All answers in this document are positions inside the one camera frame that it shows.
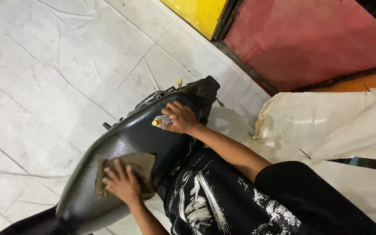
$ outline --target black t-shirt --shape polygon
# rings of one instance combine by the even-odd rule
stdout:
[[[307,165],[268,166],[253,184],[210,148],[179,169],[164,210],[175,235],[376,235],[376,224]]]

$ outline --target cloth rag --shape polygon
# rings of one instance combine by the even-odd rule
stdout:
[[[107,174],[104,172],[106,167],[109,167],[117,174],[117,169],[114,165],[115,159],[120,159],[122,164],[125,166],[130,165],[132,167],[133,173],[140,184],[141,196],[143,200],[148,200],[156,194],[157,190],[154,190],[152,186],[152,169],[156,156],[150,153],[129,153],[110,160],[101,156],[98,158],[94,193],[98,195],[100,199],[105,196],[112,195],[112,193],[105,189],[106,184],[102,182],[102,179],[107,176]]]

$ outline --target pink wall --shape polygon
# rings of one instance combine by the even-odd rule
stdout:
[[[245,0],[224,42],[279,91],[376,67],[376,20],[355,0]]]

